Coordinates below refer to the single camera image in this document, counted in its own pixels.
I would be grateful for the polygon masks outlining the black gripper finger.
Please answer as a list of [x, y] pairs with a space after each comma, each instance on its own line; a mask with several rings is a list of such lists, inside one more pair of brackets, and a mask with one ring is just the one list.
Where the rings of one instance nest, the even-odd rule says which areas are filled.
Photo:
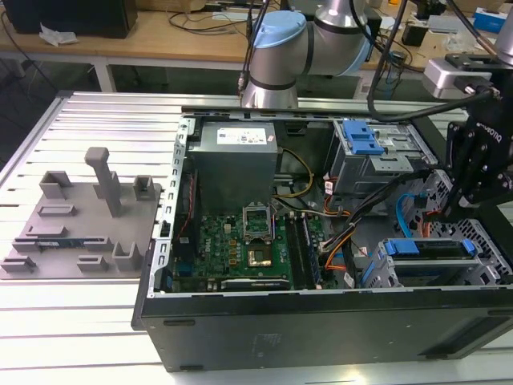
[[493, 146], [491, 144], [482, 143], [477, 138], [473, 138], [473, 149], [471, 150], [472, 159], [468, 164], [466, 173], [466, 192], [459, 202], [460, 207], [468, 207], [476, 205], [480, 190], [486, 184], [485, 179], [494, 164]]
[[446, 138], [446, 173], [452, 182], [452, 188], [442, 208], [446, 219], [458, 219], [459, 202], [466, 192], [466, 173], [472, 159], [473, 130], [462, 122], [450, 122]]

